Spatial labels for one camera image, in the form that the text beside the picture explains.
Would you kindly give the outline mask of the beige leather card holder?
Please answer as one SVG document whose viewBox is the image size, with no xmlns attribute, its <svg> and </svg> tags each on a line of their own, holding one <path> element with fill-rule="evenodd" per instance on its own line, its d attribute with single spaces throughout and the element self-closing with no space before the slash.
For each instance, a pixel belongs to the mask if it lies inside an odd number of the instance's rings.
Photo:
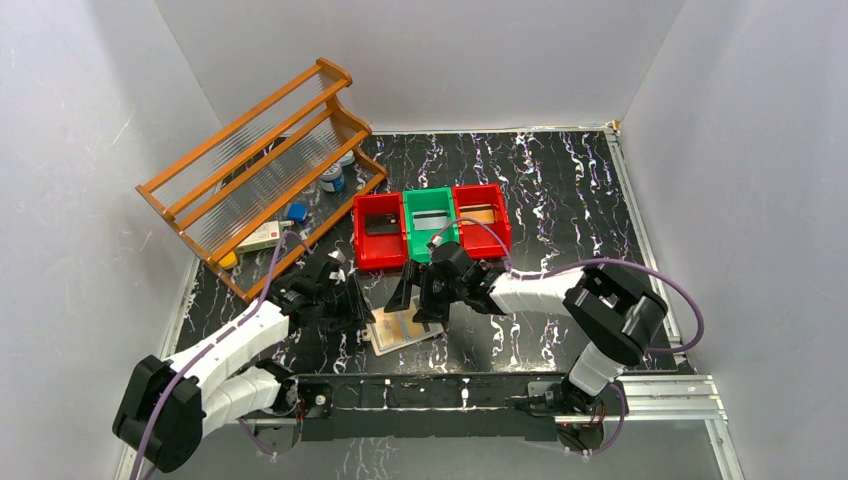
<svg viewBox="0 0 848 480">
<path fill-rule="evenodd" d="M 383 308 L 373 310 L 375 323 L 367 325 L 362 331 L 362 339 L 369 342 L 376 356 L 400 350 L 419 342 L 404 339 L 404 320 L 412 319 L 418 312 L 419 296 L 412 298 L 411 306 L 404 311 L 385 313 Z"/>
</svg>

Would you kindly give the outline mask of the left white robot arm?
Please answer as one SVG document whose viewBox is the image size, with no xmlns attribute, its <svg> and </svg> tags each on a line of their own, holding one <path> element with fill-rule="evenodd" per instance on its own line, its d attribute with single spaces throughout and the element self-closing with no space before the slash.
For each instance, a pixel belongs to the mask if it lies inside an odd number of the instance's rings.
<svg viewBox="0 0 848 480">
<path fill-rule="evenodd" d="M 302 415 L 295 373 L 260 354 L 303 327 L 361 328 L 374 316 L 360 284 L 334 251 L 309 256 L 267 298 L 210 336 L 166 359 L 149 355 L 134 367 L 112 432 L 163 473 L 176 470 L 201 440 L 257 411 Z"/>
</svg>

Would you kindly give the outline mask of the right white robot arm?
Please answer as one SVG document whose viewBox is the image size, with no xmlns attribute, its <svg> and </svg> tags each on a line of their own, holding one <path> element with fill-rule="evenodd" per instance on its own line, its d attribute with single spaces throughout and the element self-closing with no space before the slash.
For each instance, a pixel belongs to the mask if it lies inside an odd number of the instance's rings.
<svg viewBox="0 0 848 480">
<path fill-rule="evenodd" d="M 505 263 L 473 259 L 457 242 L 435 247 L 427 263 L 404 264 L 385 312 L 417 302 L 417 323 L 446 323 L 462 302 L 484 315 L 536 312 L 572 318 L 588 343 L 556 387 L 532 387 L 517 408 L 533 416 L 588 414 L 625 368 L 638 365 L 661 330 L 668 305 L 629 263 L 591 259 L 561 273 L 514 274 Z"/>
</svg>

